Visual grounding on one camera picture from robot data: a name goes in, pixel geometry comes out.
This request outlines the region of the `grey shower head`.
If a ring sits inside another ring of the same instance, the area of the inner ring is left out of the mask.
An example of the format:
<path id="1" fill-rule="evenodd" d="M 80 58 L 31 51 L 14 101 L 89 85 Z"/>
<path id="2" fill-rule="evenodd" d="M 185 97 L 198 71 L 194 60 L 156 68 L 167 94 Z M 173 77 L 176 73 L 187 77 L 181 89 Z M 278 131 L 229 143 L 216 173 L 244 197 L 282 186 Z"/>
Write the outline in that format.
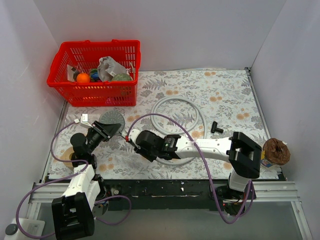
<path id="1" fill-rule="evenodd" d="M 105 113 L 103 113 L 100 118 L 99 122 L 102 124 L 120 124 L 120 128 L 115 132 L 114 136 L 121 136 L 125 139 L 127 135 L 127 131 L 125 130 L 126 121 L 124 116 L 116 111 L 116 110 L 110 110 Z"/>

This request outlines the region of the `black pipe fitting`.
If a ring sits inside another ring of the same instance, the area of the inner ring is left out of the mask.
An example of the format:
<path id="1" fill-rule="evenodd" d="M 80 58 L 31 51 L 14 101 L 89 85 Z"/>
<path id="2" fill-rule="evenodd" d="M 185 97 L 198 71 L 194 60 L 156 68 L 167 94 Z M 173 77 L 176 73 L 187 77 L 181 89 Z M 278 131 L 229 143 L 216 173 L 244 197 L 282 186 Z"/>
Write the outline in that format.
<path id="1" fill-rule="evenodd" d="M 218 127 L 218 123 L 216 121 L 213 121 L 210 132 L 222 134 L 224 130 Z"/>

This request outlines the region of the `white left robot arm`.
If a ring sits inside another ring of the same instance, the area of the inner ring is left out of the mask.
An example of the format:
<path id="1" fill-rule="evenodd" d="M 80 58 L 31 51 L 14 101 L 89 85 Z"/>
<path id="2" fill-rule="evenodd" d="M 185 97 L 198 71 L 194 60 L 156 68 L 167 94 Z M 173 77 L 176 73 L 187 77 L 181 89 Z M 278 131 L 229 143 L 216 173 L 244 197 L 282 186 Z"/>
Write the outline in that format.
<path id="1" fill-rule="evenodd" d="M 92 236 L 95 231 L 92 213 L 96 200 L 106 196 L 103 177 L 96 173 L 97 158 L 93 154 L 101 142 L 107 142 L 119 132 L 120 123 L 95 121 L 87 134 L 75 133 L 70 138 L 73 174 L 66 191 L 51 203 L 55 237 L 77 240 Z"/>

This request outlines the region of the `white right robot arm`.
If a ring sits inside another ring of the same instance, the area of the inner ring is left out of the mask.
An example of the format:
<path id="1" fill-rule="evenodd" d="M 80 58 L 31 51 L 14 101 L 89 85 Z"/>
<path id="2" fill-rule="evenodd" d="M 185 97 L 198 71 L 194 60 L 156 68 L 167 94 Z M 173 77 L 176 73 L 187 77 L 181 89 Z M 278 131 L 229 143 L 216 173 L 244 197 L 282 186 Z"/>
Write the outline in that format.
<path id="1" fill-rule="evenodd" d="M 260 177 L 262 148 L 242 132 L 235 131 L 231 137 L 197 139 L 170 134 L 160 137 L 148 130 L 133 129 L 128 135 L 134 151 L 153 162 L 157 159 L 194 159 L 201 155 L 230 163 L 232 172 L 226 186 L 227 195 L 237 199 L 245 192 L 249 180 Z"/>

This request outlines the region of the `brown tape roll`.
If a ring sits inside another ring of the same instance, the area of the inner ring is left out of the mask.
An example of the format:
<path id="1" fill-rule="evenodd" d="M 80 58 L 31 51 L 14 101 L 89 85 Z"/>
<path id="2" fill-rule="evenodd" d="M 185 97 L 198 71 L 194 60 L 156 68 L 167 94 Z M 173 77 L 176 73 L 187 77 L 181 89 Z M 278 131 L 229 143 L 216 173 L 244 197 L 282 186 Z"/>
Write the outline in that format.
<path id="1" fill-rule="evenodd" d="M 73 171 L 74 169 L 73 164 L 71 162 L 73 153 L 74 153 L 73 147 L 69 147 L 64 151 L 64 153 L 60 157 L 60 159 L 63 160 L 63 164 L 71 171 Z"/>

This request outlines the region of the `floral table mat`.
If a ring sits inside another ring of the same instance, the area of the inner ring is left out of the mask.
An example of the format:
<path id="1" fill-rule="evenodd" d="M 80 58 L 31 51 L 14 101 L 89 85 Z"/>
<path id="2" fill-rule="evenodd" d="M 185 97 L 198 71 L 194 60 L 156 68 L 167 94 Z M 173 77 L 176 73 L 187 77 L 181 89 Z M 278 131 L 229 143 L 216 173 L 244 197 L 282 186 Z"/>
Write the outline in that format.
<path id="1" fill-rule="evenodd" d="M 244 70 L 142 71 L 139 73 L 137 103 L 134 107 L 116 107 L 126 127 L 154 131 L 149 117 L 153 105 L 169 97 L 157 109 L 154 118 L 170 132 L 184 126 L 194 139 L 230 137 L 243 132 L 263 145 L 268 139 L 256 105 L 250 80 Z M 211 133 L 213 121 L 223 133 Z M 206 179 L 208 173 L 200 158 L 177 166 L 150 162 L 136 154 L 120 136 L 103 142 L 94 151 L 97 172 L 105 179 Z"/>

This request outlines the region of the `green round fruit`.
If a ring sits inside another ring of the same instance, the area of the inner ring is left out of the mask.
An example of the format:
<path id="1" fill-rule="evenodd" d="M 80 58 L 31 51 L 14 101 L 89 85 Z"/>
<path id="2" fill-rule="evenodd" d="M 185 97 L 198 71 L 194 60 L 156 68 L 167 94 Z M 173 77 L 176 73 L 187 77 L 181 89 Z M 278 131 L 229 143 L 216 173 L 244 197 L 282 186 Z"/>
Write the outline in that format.
<path id="1" fill-rule="evenodd" d="M 127 73 L 118 73 L 111 79 L 112 82 L 128 82 L 132 80 L 133 78 Z"/>

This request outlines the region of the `orange fruit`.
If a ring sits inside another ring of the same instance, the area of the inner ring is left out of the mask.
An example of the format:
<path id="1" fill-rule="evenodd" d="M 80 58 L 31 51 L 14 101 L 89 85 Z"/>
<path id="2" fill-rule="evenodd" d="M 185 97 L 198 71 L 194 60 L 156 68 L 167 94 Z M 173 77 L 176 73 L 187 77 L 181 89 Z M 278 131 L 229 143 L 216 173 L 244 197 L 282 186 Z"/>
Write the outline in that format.
<path id="1" fill-rule="evenodd" d="M 86 83 L 89 83 L 91 81 L 91 78 L 87 73 L 79 73 L 77 75 L 77 77 L 76 77 L 76 81 L 78 83 L 86 84 Z"/>

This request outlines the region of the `crumpled grey paper bag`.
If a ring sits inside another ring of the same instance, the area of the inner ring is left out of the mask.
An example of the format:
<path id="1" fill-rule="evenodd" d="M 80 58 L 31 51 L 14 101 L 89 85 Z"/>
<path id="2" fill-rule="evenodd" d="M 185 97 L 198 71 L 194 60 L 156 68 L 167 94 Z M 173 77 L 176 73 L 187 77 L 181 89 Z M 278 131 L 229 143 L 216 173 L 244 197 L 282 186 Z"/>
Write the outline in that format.
<path id="1" fill-rule="evenodd" d="M 102 82 L 109 82 L 118 74 L 127 74 L 127 69 L 111 56 L 105 56 L 99 59 L 97 73 Z"/>

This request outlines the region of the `red plastic basket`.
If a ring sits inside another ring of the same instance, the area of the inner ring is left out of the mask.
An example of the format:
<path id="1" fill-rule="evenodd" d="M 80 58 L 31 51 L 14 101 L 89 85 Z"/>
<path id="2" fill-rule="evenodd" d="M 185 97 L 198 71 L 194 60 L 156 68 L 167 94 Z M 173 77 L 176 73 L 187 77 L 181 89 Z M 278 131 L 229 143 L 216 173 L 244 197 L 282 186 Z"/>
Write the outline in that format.
<path id="1" fill-rule="evenodd" d="M 60 45 L 47 78 L 74 107 L 132 107 L 137 102 L 138 74 L 141 65 L 139 40 L 66 41 Z M 124 66 L 132 81 L 101 81 L 99 59 L 112 57 Z M 89 83 L 78 83 L 77 75 L 86 73 Z"/>

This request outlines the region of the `white box device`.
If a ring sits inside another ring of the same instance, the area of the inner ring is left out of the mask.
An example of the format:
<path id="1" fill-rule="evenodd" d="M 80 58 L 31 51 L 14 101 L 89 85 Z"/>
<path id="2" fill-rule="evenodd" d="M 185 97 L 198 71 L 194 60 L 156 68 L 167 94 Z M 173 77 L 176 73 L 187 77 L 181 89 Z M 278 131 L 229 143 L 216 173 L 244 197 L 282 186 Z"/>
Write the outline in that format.
<path id="1" fill-rule="evenodd" d="M 33 236 L 41 236 L 45 227 L 45 221 L 43 220 L 19 218 L 19 223 L 25 232 Z M 18 228 L 15 218 L 5 229 L 4 240 L 31 240 L 31 239 L 32 238 L 24 235 L 21 232 L 21 230 Z"/>

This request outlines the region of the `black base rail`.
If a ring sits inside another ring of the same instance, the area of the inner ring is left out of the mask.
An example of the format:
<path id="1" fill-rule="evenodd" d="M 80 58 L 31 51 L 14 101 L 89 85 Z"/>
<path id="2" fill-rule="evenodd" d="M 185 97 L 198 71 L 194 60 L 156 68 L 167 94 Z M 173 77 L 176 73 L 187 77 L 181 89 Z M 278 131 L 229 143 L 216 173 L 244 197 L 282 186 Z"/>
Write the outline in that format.
<path id="1" fill-rule="evenodd" d="M 256 200 L 261 197 L 260 190 L 279 187 L 283 181 L 254 181 L 255 191 L 239 192 L 227 189 L 226 180 L 214 181 L 212 193 L 209 180 L 104 180 L 98 185 L 101 192 L 93 202 L 105 205 L 105 210 L 121 211 L 131 207 L 133 210 L 184 210 L 207 209 L 223 210 L 224 203 L 241 205 L 242 200 Z"/>

